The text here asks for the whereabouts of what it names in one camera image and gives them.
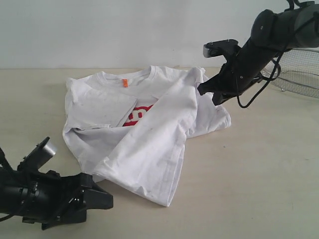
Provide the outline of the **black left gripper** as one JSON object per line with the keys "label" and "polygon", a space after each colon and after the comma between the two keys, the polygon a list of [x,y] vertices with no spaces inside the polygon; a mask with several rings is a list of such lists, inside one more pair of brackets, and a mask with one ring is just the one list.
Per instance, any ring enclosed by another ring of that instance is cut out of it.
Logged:
{"label": "black left gripper", "polygon": [[93,185],[91,175],[80,173],[39,183],[22,222],[40,223],[46,230],[56,226],[80,224],[87,220],[87,209],[111,209],[113,195]]}

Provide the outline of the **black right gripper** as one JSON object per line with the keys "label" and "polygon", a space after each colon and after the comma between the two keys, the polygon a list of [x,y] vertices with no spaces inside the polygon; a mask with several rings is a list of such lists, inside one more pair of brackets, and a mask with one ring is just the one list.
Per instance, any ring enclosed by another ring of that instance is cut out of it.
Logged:
{"label": "black right gripper", "polygon": [[212,102],[219,106],[231,98],[242,95],[259,82],[259,50],[240,49],[230,54],[221,49],[204,49],[206,58],[224,56],[224,63],[217,75],[198,86],[200,95],[212,93]]}

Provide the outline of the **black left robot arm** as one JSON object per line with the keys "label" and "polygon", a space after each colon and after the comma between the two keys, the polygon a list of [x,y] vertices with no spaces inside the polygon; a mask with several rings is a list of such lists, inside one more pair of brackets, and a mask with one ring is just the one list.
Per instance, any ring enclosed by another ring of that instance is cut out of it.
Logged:
{"label": "black left robot arm", "polygon": [[55,171],[13,170],[0,153],[0,212],[3,222],[20,216],[23,223],[40,223],[42,230],[84,223],[88,210],[113,208],[113,195],[89,174],[61,177]]}

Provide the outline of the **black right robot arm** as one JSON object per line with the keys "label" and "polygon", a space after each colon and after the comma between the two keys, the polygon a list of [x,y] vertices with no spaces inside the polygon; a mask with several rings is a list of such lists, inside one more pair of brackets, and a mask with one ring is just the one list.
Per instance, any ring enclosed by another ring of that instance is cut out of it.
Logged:
{"label": "black right robot arm", "polygon": [[319,5],[314,1],[289,1],[289,8],[281,13],[269,9],[255,19],[251,35],[240,47],[235,39],[208,42],[203,46],[206,58],[223,56],[226,59],[217,75],[198,86],[201,95],[212,93],[212,101],[221,105],[238,98],[261,80],[271,81],[261,71],[287,51],[298,48],[317,48],[319,45]]}

